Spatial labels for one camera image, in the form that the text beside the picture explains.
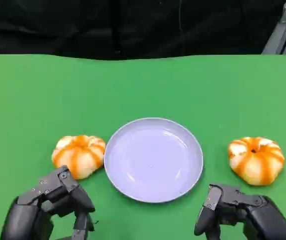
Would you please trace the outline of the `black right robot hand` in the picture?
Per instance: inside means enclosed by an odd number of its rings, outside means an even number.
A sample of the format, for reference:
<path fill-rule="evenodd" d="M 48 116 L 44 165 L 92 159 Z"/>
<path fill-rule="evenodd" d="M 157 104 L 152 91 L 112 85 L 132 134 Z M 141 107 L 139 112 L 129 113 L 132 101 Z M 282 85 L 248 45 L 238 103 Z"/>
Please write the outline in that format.
<path fill-rule="evenodd" d="M 198 214 L 194 235 L 219 240 L 221 225 L 242 223 L 248 240 L 286 240 L 286 218 L 265 195 L 245 194 L 222 183 L 209 184 L 209 192 Z"/>

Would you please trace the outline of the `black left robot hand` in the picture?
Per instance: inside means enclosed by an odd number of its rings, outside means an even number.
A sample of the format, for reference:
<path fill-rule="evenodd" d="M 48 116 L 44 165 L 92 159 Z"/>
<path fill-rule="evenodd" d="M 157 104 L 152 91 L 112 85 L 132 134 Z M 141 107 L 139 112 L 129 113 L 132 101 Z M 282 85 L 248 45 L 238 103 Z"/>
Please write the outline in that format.
<path fill-rule="evenodd" d="M 94 231 L 92 200 L 73 178 L 67 166 L 42 177 L 38 185 L 17 196 L 7 212 L 0 239 L 47 240 L 54 228 L 51 217 L 74 213 L 73 233 L 68 240 L 85 240 Z"/>

